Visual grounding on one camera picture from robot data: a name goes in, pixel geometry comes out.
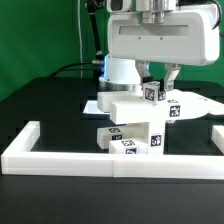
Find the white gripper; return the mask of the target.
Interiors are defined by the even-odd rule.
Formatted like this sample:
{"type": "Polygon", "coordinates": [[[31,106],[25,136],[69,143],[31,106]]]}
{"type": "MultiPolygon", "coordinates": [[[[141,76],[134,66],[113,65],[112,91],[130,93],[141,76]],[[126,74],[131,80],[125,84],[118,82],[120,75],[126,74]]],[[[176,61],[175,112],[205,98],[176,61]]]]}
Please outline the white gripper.
{"type": "Polygon", "coordinates": [[[108,0],[108,50],[112,57],[133,59],[140,83],[152,80],[150,63],[166,64],[159,99],[174,89],[183,65],[214,63],[220,53],[216,4],[180,5],[178,0],[108,0]]]}

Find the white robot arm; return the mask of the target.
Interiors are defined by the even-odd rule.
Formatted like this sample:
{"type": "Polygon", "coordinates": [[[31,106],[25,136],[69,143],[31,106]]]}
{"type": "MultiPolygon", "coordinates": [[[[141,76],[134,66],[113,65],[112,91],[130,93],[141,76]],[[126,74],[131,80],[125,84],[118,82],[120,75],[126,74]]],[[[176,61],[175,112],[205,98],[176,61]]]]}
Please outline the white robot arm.
{"type": "Polygon", "coordinates": [[[209,65],[219,57],[217,0],[87,0],[86,8],[103,87],[135,90],[151,80],[150,64],[157,62],[166,65],[165,92],[182,65],[209,65]]]}

